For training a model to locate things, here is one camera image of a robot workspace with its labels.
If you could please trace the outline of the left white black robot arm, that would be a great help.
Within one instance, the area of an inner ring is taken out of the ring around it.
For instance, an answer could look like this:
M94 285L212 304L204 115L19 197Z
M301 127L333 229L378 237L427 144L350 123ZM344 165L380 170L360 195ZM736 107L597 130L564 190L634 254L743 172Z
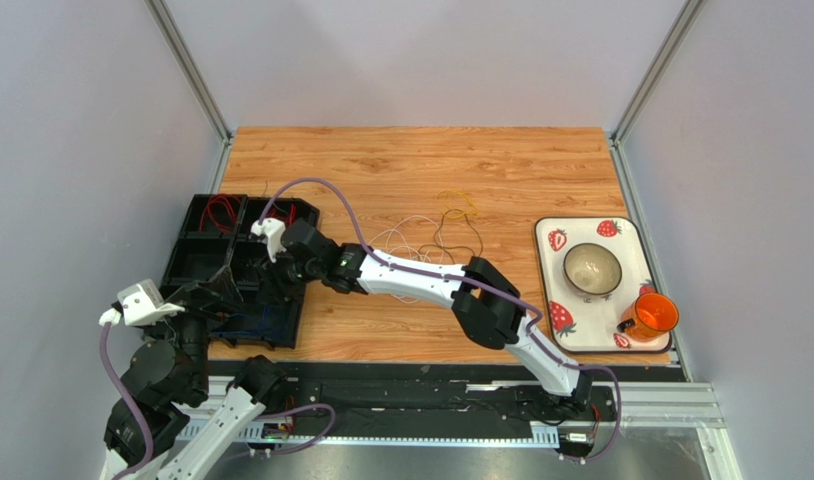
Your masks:
M209 332L242 307L228 267L179 287L169 298L150 279L118 293L99 320L100 359L120 395L106 423L101 478L202 479L251 421L278 408L286 373L262 355L251 357L205 426L177 455L170 453L190 422L180 408L199 407L209 398ZM117 325L164 325L168 332L150 336L118 375L107 350Z

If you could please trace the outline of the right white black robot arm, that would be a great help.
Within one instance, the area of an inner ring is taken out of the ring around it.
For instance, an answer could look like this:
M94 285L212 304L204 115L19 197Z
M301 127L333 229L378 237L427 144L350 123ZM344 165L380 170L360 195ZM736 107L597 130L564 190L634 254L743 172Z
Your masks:
M275 288L319 282L341 294L403 296L441 306L453 313L467 339L517 359L554 397L561 415L589 410L591 377L552 346L536 327L539 312L487 260L412 261L362 243L338 244L302 220L260 219L251 234L267 249L263 278Z

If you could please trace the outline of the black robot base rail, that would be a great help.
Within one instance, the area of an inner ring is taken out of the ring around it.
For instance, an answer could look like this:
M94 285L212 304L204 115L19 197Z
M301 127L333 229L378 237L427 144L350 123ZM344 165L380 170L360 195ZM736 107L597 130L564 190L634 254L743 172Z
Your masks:
M384 429L524 433L529 426L606 433L617 417L605 375L591 391L589 410L561 415L534 376L512 364L281 362L285 382L266 402L269 413L323 403L338 430Z

